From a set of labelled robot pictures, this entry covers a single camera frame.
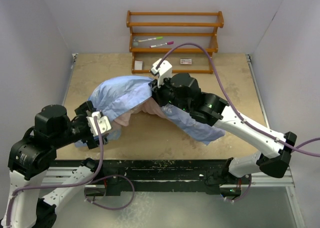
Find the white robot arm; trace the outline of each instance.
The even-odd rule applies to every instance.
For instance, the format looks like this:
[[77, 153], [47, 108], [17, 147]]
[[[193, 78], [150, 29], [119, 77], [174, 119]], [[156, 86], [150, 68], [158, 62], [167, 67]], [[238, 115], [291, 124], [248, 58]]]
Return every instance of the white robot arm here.
[[[230, 174], [240, 178], [262, 171], [272, 177], [283, 177], [289, 166], [291, 149], [279, 141], [293, 146], [297, 139], [294, 133], [273, 131], [239, 112], [236, 114], [224, 99], [201, 92], [197, 80], [188, 73], [178, 73], [172, 77], [172, 66], [168, 61], [162, 62], [157, 68], [160, 61], [161, 59], [155, 62], [150, 71], [154, 76], [158, 76], [151, 83], [151, 88], [152, 97], [159, 106], [172, 104], [188, 112], [196, 121], [224, 129], [258, 149], [253, 155], [229, 159], [226, 168]], [[276, 139], [254, 130], [245, 122]]]
[[[56, 188], [41, 199], [39, 199], [40, 190], [35, 189], [41, 186], [50, 163], [57, 157], [57, 149], [78, 140], [87, 143], [89, 149], [99, 145], [94, 139], [98, 135], [94, 117], [103, 134], [111, 129], [108, 118], [96, 111], [90, 101], [82, 104], [75, 112], [76, 117], [70, 120], [63, 106], [50, 105], [43, 108], [35, 116], [34, 127], [31, 127], [23, 139], [11, 148], [8, 162], [10, 194], [15, 194], [15, 190], [23, 187], [32, 190], [23, 190], [14, 197], [9, 197], [7, 211], [0, 227], [52, 227], [62, 207], [84, 188], [86, 181], [90, 182], [90, 178], [92, 179], [98, 169], [98, 163], [88, 158], [82, 161], [73, 175], [62, 184], [64, 188]], [[83, 182], [81, 186], [73, 185], [81, 182]]]

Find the wooden shelf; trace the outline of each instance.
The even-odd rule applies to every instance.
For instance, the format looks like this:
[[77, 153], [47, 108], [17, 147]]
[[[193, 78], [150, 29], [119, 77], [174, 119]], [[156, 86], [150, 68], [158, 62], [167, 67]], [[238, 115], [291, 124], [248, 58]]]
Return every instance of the wooden shelf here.
[[[134, 15], [151, 15], [151, 16], [216, 16], [215, 22], [132, 22], [131, 16]], [[129, 51], [132, 53], [132, 73], [149, 73], [149, 70], [135, 70], [135, 54], [136, 53], [167, 53], [171, 48], [149, 48], [149, 47], [133, 47], [134, 36], [194, 36], [194, 37], [210, 37], [209, 47], [205, 50], [212, 58], [214, 52], [218, 52], [217, 31], [218, 27], [224, 26], [224, 18], [221, 11], [219, 12], [131, 12], [128, 11], [126, 15], [126, 26], [130, 28], [130, 41]], [[139, 26], [168, 26], [168, 27], [213, 27], [212, 33], [197, 33], [197, 32], [134, 32], [134, 27]], [[201, 53], [199, 48], [178, 48], [174, 52], [180, 53]], [[209, 66], [209, 70], [173, 70], [175, 72], [188, 72], [188, 73], [213, 73], [213, 69]]]
[[[149, 48], [149, 47], [134, 47], [131, 52], [169, 52], [171, 48]], [[216, 52], [215, 48], [206, 48], [207, 52]], [[199, 48], [177, 48], [173, 52], [185, 52], [185, 53], [203, 53]]]

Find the shelf rung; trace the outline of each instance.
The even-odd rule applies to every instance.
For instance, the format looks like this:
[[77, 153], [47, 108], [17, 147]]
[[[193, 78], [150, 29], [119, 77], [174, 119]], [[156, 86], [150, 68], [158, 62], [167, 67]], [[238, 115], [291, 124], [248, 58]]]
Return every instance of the shelf rung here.
[[218, 12], [130, 12], [130, 15], [203, 15], [218, 16]]
[[[171, 48], [148, 48], [148, 47], [133, 47], [131, 52], [169, 52]], [[216, 48], [205, 48], [207, 52], [216, 52]], [[199, 48], [177, 48], [173, 52], [185, 52], [185, 53], [202, 53]]]
[[205, 32], [134, 32], [133, 36], [182, 36], [182, 37], [211, 37], [214, 33]]
[[221, 23], [210, 23], [210, 22], [129, 22], [128, 27], [134, 26], [169, 26], [169, 27], [220, 27], [223, 26]]

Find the small box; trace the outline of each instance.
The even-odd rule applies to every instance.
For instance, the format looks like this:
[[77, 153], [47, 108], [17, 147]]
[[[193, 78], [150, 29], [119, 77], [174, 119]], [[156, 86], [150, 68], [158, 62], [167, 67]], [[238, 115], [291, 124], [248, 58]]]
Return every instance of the small box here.
[[143, 66], [144, 66], [144, 62], [143, 61], [139, 61], [139, 60], [135, 60], [134, 62], [134, 69], [135, 70], [142, 70]]
[[180, 59], [180, 64], [191, 65], [192, 64], [192, 59], [191, 58], [181, 58]]

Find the white wall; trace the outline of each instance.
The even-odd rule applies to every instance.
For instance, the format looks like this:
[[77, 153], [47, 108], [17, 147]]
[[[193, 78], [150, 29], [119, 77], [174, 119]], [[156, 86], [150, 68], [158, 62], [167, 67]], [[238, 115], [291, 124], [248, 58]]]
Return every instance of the white wall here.
[[128, 52], [127, 10], [221, 10], [225, 25], [218, 30], [219, 52], [252, 53], [282, 0], [45, 1], [72, 52]]
[[[253, 69], [273, 129], [320, 137], [320, 0], [284, 0], [253, 54]], [[304, 150], [320, 153], [320, 143]], [[294, 153], [296, 193], [310, 228], [320, 227], [320, 158]]]
[[0, 220], [9, 195], [11, 146], [35, 114], [61, 103], [72, 55], [44, 0], [0, 0]]

